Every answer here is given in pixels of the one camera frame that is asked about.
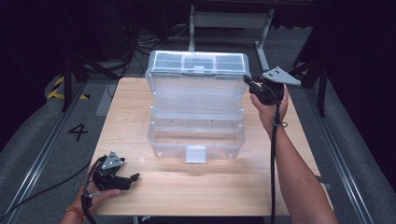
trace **yellow black tape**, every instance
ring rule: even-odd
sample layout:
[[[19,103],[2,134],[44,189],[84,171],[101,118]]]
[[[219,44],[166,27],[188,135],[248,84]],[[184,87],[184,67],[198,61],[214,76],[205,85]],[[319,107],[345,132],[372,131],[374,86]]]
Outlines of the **yellow black tape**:
[[[55,84],[52,87],[52,90],[49,92],[49,95],[47,96],[47,99],[50,98],[57,98],[57,99],[64,99],[64,94],[62,93],[57,93],[59,90],[59,87],[61,84],[64,82],[64,75],[60,75],[58,79],[56,80]],[[91,98],[90,95],[88,94],[82,94],[79,99],[80,100],[89,100]]]

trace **hand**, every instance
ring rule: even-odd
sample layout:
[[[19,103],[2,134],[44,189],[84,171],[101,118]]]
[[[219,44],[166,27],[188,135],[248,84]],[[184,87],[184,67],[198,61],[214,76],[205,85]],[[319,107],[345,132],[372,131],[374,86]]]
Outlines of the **hand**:
[[[75,200],[70,204],[70,206],[77,207],[78,209],[81,209],[82,211],[82,206],[81,206],[81,195],[83,192],[84,184],[81,184],[78,195],[76,196]],[[121,193],[120,189],[109,189],[105,191],[100,191],[99,188],[96,187],[96,185],[93,182],[90,182],[87,188],[89,193],[97,193],[100,192],[99,195],[95,195],[92,197],[92,206],[90,207],[90,213],[91,215],[96,215],[96,210],[100,207],[100,204],[102,201],[112,198],[116,195],[119,195]]]
[[[255,94],[250,94],[251,103],[259,110],[259,118],[262,121],[262,126],[270,135],[274,127],[274,114],[276,112],[276,105],[263,105]],[[286,111],[289,105],[289,91],[284,89],[283,99],[280,106],[280,120],[285,118]]]
[[[76,207],[81,213],[82,211],[82,204],[81,204],[81,195],[84,190],[84,184],[81,184],[78,190],[78,194],[75,198],[75,200],[70,204],[72,207]],[[121,193],[120,189],[110,189],[110,190],[105,190],[105,191],[100,191],[99,188],[96,187],[96,185],[93,182],[90,182],[90,184],[87,187],[87,190],[89,193],[97,193],[100,192],[99,195],[93,196],[92,198],[92,206],[89,208],[91,215],[96,214],[96,210],[100,207],[100,204],[102,201],[112,198],[116,195],[119,195]],[[70,224],[70,223],[81,223],[80,217],[73,213],[73,212],[66,212],[61,219],[61,224]]]

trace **wooden table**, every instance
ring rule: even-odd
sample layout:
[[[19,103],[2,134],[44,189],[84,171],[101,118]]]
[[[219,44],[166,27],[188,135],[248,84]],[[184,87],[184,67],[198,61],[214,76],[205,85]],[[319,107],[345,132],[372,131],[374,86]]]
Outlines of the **wooden table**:
[[[109,109],[93,161],[115,151],[126,162],[118,176],[140,173],[130,190],[104,202],[100,215],[269,216],[270,141],[246,92],[246,143],[234,160],[185,163],[153,153],[147,134],[152,94],[144,78],[122,78]],[[290,100],[288,135],[315,175],[320,175]],[[287,215],[276,174],[276,213]]]

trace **cable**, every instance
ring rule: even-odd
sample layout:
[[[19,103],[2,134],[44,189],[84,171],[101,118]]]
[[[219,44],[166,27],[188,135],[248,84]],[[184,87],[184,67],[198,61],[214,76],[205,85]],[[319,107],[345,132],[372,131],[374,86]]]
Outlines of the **cable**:
[[[87,48],[85,47],[84,42],[81,39],[81,36],[77,32],[77,29],[76,29],[74,23],[72,22],[71,18],[69,17],[69,14],[67,13],[66,9],[64,8],[64,4],[62,3],[62,0],[58,0],[58,2],[61,5],[61,8],[62,8],[62,11],[64,12],[64,15],[66,16],[66,18],[69,21],[70,25],[72,26],[74,32],[76,33],[78,41],[80,42],[81,46],[84,48],[84,51],[87,53],[88,57],[90,57],[94,61],[93,57],[91,56],[91,54],[88,52]]]
[[[155,37],[154,37],[155,35],[153,35],[152,33],[148,33],[148,32],[142,33],[142,34],[139,35],[139,37],[140,37],[141,35],[147,35],[147,34],[150,34],[151,37],[150,37],[149,39],[143,39],[143,40],[139,40],[139,37],[138,37],[138,38],[136,39],[136,46],[135,46],[135,49],[136,49],[137,51],[139,51],[139,52],[145,54],[145,55],[149,55],[149,54],[146,53],[145,51],[151,52],[151,51],[153,51],[153,50],[161,49],[161,48],[163,48],[163,46],[165,46],[165,45],[176,43],[177,41],[179,41],[179,40],[181,40],[181,39],[186,39],[186,38],[184,38],[184,37],[181,36],[181,35],[183,35],[183,33],[184,33],[185,31],[187,31],[189,28],[190,28],[190,26],[187,26],[187,27],[183,28],[183,29],[182,29],[181,31],[179,31],[176,35],[169,36],[169,37],[167,38],[167,40],[165,40],[165,41],[162,41],[160,38],[155,38]],[[143,47],[143,46],[141,46],[141,44],[147,44],[147,43],[153,43],[153,45],[152,45],[151,47]]]
[[[129,62],[126,63],[126,64],[123,66],[122,72],[121,72],[121,74],[120,74],[120,78],[123,77],[123,75],[125,74],[125,71],[129,68],[129,63],[131,62],[131,60],[132,60],[132,59],[130,59]],[[114,97],[114,92],[113,92],[113,93],[110,93],[110,89],[109,89],[111,80],[112,80],[111,78],[108,79],[106,91],[107,91],[107,94],[111,97],[111,99],[113,99],[113,97]]]
[[[89,208],[92,206],[93,195],[88,192],[88,186],[90,185],[90,183],[92,181],[92,175],[93,175],[93,172],[96,170],[96,166],[98,165],[99,162],[104,161],[106,158],[107,158],[107,156],[103,156],[103,157],[97,159],[85,177],[84,188],[83,188],[82,195],[81,195],[81,206],[82,206],[82,211],[84,212],[85,217],[91,222],[91,224],[96,224],[96,221],[93,218],[93,216],[91,215],[90,210],[89,210]]]
[[[116,64],[116,65],[113,65],[113,66],[110,66],[110,67],[105,67],[105,69],[108,70],[108,71],[114,71],[114,70],[117,70],[117,69],[120,69],[120,68],[124,67],[127,63],[130,63],[130,62],[131,61],[121,62],[120,64]],[[85,67],[85,70],[87,70],[87,72],[92,73],[92,74],[100,73],[96,69],[89,68],[89,67]]]
[[[24,203],[27,203],[27,202],[33,200],[33,199],[34,199],[35,197],[37,197],[38,195],[41,195],[41,194],[43,194],[43,193],[45,193],[45,192],[48,192],[48,191],[53,190],[53,189],[56,189],[56,188],[58,188],[59,186],[61,186],[62,184],[66,183],[67,181],[73,179],[75,176],[79,175],[83,170],[85,170],[87,167],[89,167],[89,166],[90,166],[90,163],[91,163],[91,162],[88,162],[88,163],[87,163],[84,167],[82,167],[77,173],[71,175],[71,176],[68,177],[67,179],[65,179],[65,180],[63,180],[63,181],[61,181],[61,182],[59,182],[59,183],[57,183],[57,184],[55,184],[55,185],[53,185],[53,186],[47,188],[47,189],[41,190],[40,192],[38,192],[38,193],[36,193],[36,194],[30,196],[29,198],[27,198],[27,199],[25,199],[25,200],[22,200],[20,203],[15,204],[11,209],[9,209],[9,210],[0,218],[0,223],[1,223],[9,214],[11,214],[15,209],[17,209],[19,206],[21,206],[21,205],[23,205]]]
[[[275,188],[275,157],[276,157],[276,131],[280,124],[280,101],[276,100],[274,127],[271,135],[271,224],[275,223],[276,215],[276,188]]]
[[[140,69],[142,70],[142,72],[140,73],[140,76],[139,76],[139,77],[142,77],[142,76],[143,76],[143,73],[145,72],[145,68],[143,67],[142,62],[140,61],[140,59],[137,58],[135,54],[134,54],[134,57],[135,57],[135,58],[137,59],[137,61],[139,62]]]

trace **dark background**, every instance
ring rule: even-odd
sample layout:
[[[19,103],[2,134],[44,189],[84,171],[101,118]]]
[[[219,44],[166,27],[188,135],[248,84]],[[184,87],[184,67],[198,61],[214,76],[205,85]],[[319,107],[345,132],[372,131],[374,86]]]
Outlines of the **dark background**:
[[[171,27],[188,21],[189,8],[93,0],[0,3],[0,148],[46,103],[44,89],[62,71],[67,51],[97,62],[119,58],[128,46],[125,38],[141,28],[165,38]],[[276,10],[272,25],[315,26],[299,62],[326,59],[341,102],[395,189],[396,20],[391,10],[374,0],[343,1],[343,9],[325,11],[285,8]]]

